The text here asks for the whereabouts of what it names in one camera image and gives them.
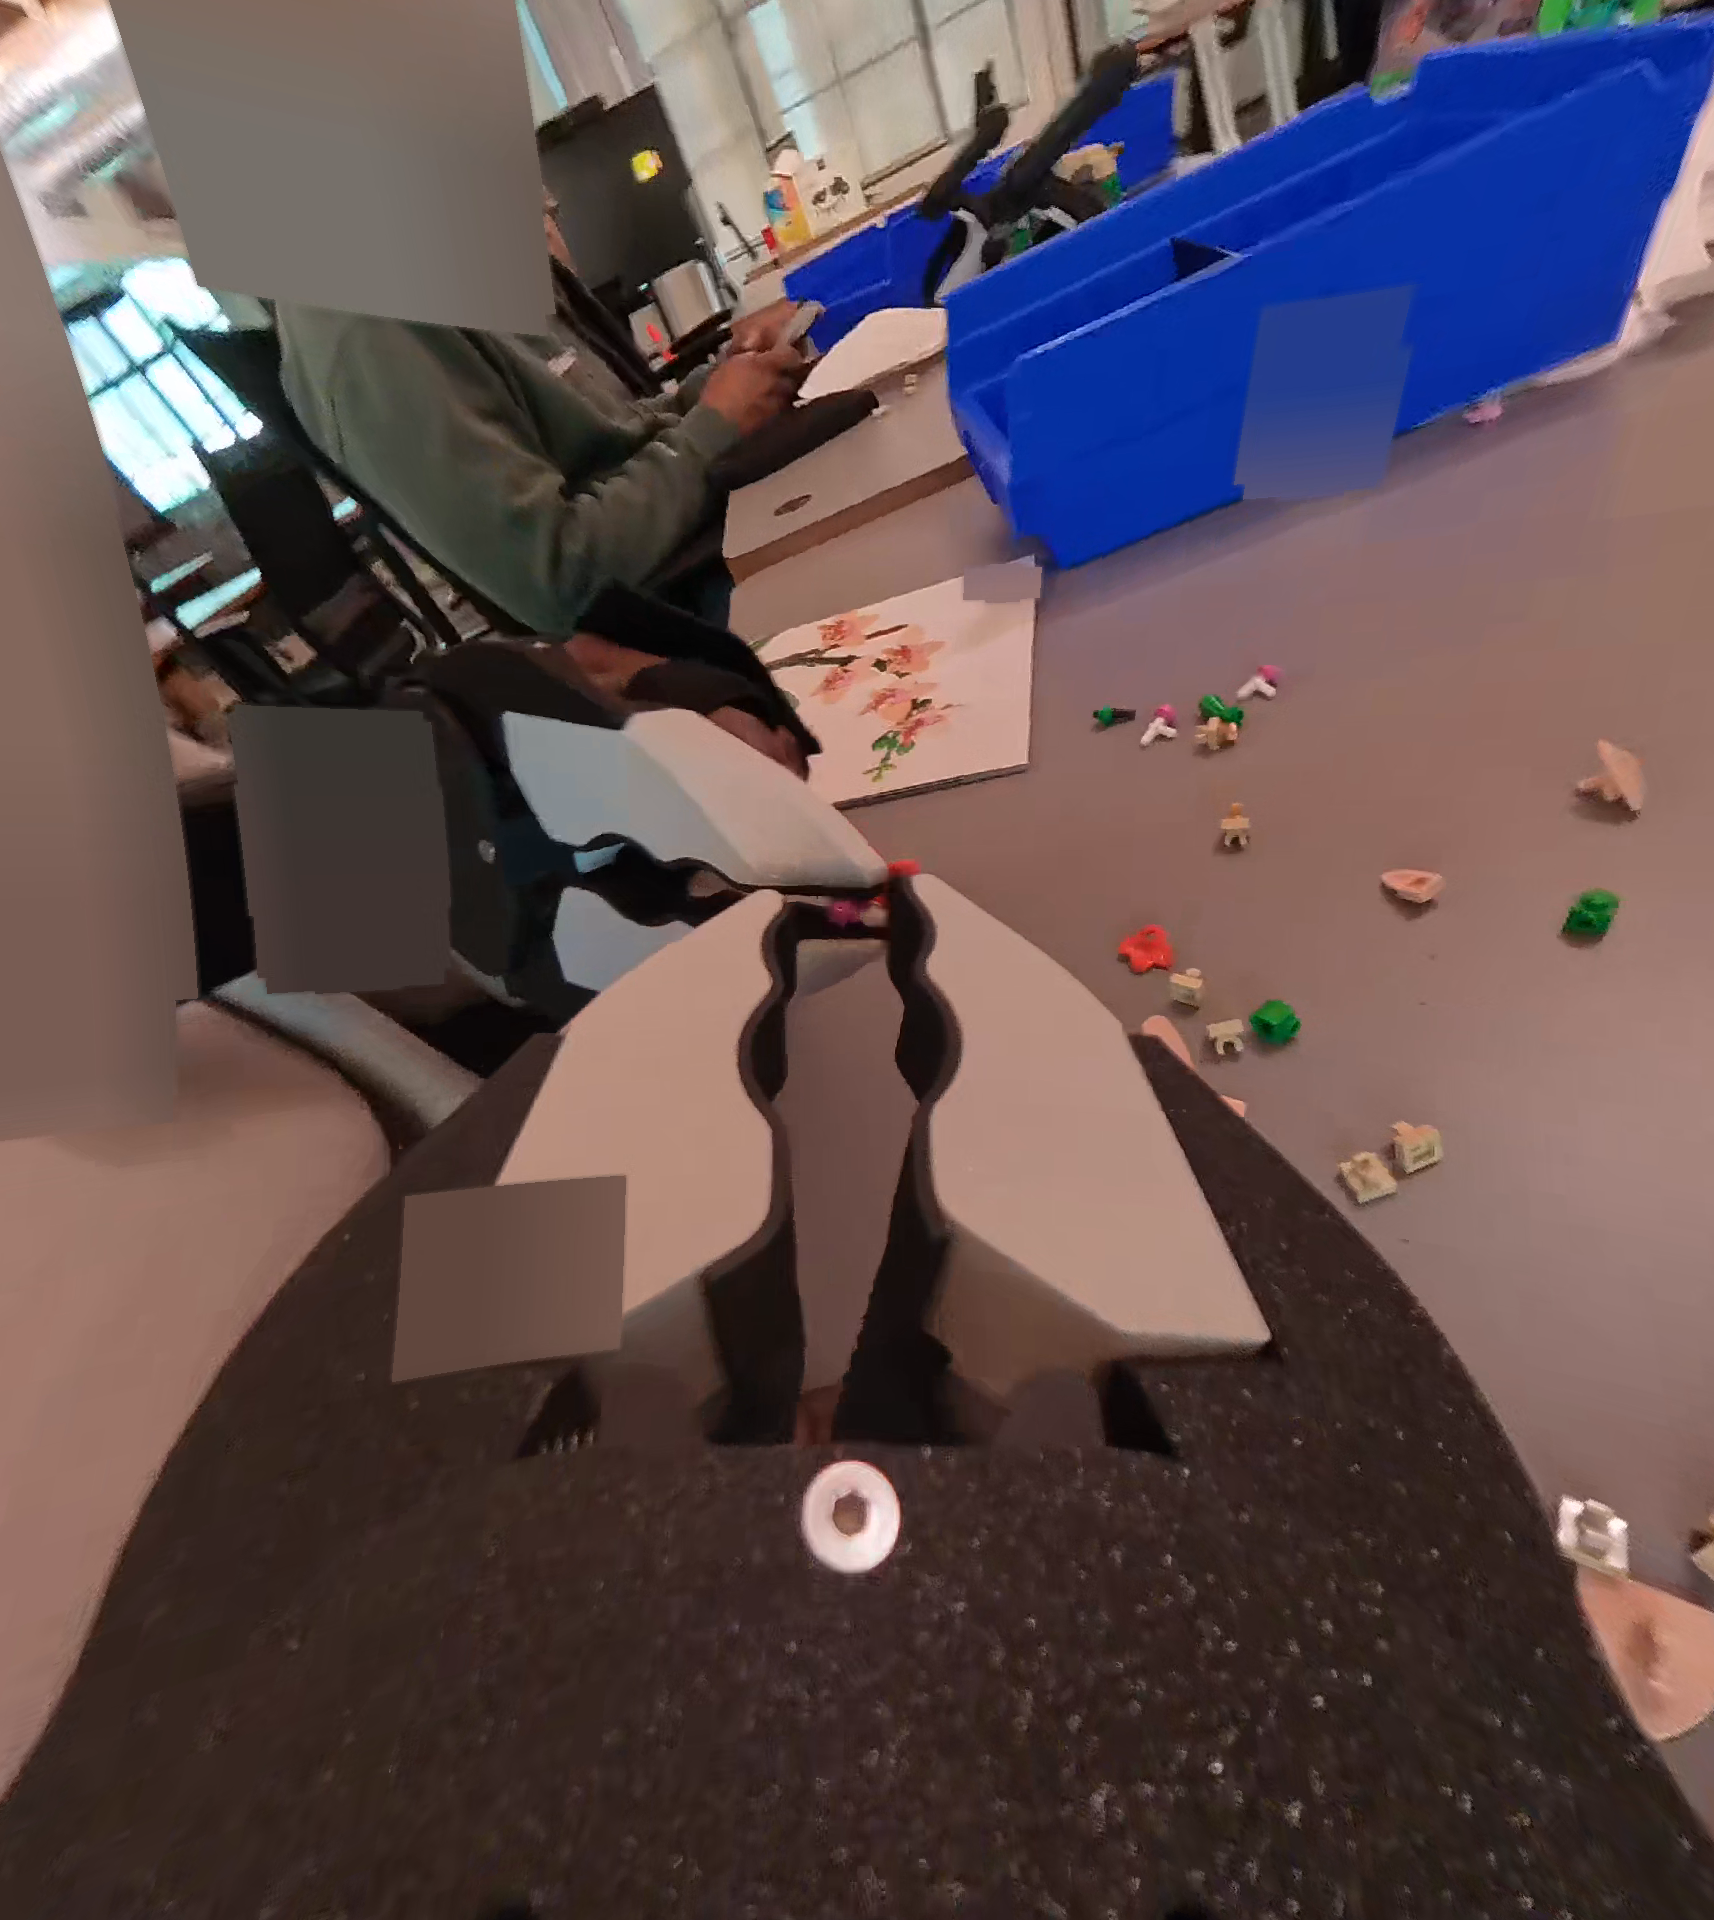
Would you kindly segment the pale table with hole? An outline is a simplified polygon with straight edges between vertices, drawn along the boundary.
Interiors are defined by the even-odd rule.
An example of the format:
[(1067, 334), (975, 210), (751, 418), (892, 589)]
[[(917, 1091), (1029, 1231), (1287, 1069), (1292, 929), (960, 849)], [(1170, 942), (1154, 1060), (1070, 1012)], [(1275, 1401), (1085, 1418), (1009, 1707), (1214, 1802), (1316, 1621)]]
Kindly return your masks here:
[(969, 478), (946, 371), (930, 364), (883, 386), (867, 418), (733, 490), (721, 558), (736, 585)]

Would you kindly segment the black cabinet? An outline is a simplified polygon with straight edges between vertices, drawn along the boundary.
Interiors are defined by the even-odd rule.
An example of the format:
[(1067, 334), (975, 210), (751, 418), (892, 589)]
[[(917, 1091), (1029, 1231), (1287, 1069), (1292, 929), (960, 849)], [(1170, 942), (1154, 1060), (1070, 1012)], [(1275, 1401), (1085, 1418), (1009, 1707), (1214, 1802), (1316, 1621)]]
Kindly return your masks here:
[(540, 121), (535, 141), (575, 275), (644, 353), (669, 355), (726, 302), (657, 88), (583, 99)]

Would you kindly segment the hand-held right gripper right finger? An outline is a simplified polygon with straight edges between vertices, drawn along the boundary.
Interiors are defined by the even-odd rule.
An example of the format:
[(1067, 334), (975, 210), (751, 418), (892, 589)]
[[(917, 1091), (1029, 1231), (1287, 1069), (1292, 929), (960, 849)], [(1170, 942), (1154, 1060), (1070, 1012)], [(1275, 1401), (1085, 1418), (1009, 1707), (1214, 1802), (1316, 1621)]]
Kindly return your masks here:
[(935, 875), (889, 887), (914, 1100), (839, 1442), (1158, 1442), (1141, 1365), (1273, 1331), (1123, 1026)]

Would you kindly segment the grey desk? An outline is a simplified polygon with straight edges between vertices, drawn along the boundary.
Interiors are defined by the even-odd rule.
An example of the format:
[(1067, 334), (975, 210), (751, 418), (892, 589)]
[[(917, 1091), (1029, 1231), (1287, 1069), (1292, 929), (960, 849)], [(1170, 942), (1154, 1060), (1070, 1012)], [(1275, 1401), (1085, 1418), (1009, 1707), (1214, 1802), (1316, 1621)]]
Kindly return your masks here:
[[(1108, 885), (1071, 872), (1083, 720), (1243, 741), (1293, 670), (1576, 651), (1714, 682), (1714, 300), (1609, 373), (1399, 444), (1377, 492), (1236, 508), (1066, 574), (1042, 605), (1032, 772), (879, 810), (1123, 1017)], [(1714, 1915), (1714, 1714), (1647, 1731), (1577, 1604), (1523, 1570), (1486, 1614), (1452, 1518), (1394, 1491), (1495, 1426), (1366, 1404), (1321, 1336), (1415, 1331), (1307, 1225), (1236, 1236), (1205, 1091), (1180, 1137), (1254, 1264), (1275, 1356), (1144, 1379), (1171, 1458), (905, 1463), (904, 1567), (750, 1662), (776, 1797), (729, 1816), (782, 1915)]]

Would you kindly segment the small toy bricks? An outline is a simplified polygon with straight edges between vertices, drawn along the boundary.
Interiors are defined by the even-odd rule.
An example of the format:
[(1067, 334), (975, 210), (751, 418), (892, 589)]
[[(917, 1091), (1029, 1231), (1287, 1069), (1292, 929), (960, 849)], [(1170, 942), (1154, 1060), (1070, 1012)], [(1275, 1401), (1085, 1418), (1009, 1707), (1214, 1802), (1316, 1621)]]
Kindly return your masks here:
[(1377, 1506), (1494, 1618), (1574, 1599), (1660, 1738), (1714, 1714), (1714, 680), (1577, 649), (1323, 665), (1239, 746), (1071, 731), (1071, 872), (1204, 974), (1233, 1236), (1359, 1264), (1372, 1407), (1497, 1427)]

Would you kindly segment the blue plastic bin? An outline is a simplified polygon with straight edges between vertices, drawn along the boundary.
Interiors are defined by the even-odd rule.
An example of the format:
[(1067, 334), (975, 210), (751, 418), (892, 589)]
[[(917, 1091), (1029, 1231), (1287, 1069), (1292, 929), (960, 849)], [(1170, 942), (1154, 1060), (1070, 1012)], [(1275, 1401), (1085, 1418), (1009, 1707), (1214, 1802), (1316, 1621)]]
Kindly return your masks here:
[(1375, 484), (1619, 339), (1711, 88), (1714, 9), (1486, 40), (1145, 187), (948, 295), (971, 468), (1060, 566)]
[[(1176, 71), (1162, 69), (1131, 84), (1121, 101), (1101, 114), (1085, 141), (1113, 148), (1118, 199), (1159, 178), (1176, 159)], [(783, 271), (783, 291), (824, 307), (895, 307), (919, 302), (921, 277), (946, 230), (943, 217), (924, 217), (904, 203), (872, 220), (812, 260)]]

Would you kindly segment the flower print instruction booklet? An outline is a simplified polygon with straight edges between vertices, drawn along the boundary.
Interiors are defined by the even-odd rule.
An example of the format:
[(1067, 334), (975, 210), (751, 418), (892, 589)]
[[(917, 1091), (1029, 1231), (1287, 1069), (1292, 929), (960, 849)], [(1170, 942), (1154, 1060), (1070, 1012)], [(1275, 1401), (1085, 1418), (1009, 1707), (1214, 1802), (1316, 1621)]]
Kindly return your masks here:
[(750, 647), (851, 808), (1022, 772), (1042, 566), (1029, 558), (806, 620)]

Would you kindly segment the black and white tool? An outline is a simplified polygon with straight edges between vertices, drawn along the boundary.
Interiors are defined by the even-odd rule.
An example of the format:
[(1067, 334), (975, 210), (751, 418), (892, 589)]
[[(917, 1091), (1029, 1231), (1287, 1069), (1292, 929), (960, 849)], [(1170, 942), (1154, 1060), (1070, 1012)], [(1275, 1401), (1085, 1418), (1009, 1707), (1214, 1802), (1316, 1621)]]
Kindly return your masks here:
[(1110, 114), (1138, 77), (1138, 52), (1130, 41), (1104, 48), (1088, 65), (1080, 85), (1035, 135), (1015, 150), (1001, 171), (984, 187), (969, 178), (1004, 141), (1012, 110), (999, 98), (993, 65), (985, 61), (971, 77), (974, 121), (948, 165), (926, 187), (917, 217), (940, 223), (940, 240), (930, 253), (919, 302), (926, 307), (992, 271), (1013, 251), (1022, 228), (1042, 217), (1042, 233), (1055, 235), (1096, 220), (1108, 210), (1101, 190), (1083, 178), (1062, 171), (1071, 152), (1088, 145), (1091, 127)]

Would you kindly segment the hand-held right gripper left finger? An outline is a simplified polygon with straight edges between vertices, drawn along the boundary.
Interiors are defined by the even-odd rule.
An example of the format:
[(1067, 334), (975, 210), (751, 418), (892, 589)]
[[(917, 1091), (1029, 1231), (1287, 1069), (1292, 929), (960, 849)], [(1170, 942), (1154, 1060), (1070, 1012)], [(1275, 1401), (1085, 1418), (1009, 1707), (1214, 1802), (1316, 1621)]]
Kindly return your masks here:
[(394, 1381), (624, 1365), (721, 1427), (793, 1423), (789, 905), (751, 892), (621, 975), (560, 1033), (496, 1179), (406, 1201)]

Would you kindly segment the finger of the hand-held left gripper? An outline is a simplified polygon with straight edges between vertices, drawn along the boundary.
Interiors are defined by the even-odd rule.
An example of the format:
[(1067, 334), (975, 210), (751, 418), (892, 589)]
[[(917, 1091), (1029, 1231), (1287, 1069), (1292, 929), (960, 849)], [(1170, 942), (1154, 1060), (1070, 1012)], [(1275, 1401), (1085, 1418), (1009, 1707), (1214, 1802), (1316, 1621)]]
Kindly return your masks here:
[(556, 905), (556, 963), (592, 993), (644, 968), (646, 992), (679, 990), (689, 1001), (802, 997), (869, 966), (889, 919), (887, 896), (762, 885), (644, 921), (571, 885)]
[(629, 848), (777, 892), (872, 896), (889, 880), (842, 812), (691, 712), (644, 709), (616, 728), (507, 712), (502, 736), (527, 812), (571, 855)]

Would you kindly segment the red flower brick piece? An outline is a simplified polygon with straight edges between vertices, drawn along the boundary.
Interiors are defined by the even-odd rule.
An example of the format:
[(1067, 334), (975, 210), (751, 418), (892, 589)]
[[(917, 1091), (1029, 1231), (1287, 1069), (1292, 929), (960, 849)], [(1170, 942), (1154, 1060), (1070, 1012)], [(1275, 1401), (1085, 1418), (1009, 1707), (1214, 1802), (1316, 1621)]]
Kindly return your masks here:
[(883, 929), (889, 924), (898, 892), (907, 880), (919, 875), (919, 872), (917, 860), (892, 860), (879, 883), (867, 892), (833, 892), (822, 905), (822, 914), (835, 929)]

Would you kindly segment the black chair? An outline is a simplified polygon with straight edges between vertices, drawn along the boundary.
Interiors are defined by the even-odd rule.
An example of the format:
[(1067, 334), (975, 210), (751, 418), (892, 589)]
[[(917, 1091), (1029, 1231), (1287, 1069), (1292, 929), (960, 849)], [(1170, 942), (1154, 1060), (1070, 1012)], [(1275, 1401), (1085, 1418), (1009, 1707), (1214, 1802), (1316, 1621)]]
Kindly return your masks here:
[(421, 655), (530, 635), (314, 444), (285, 391), (275, 329), (176, 328), (172, 345), (259, 422), (203, 465), (267, 600), (339, 682), (369, 694)]

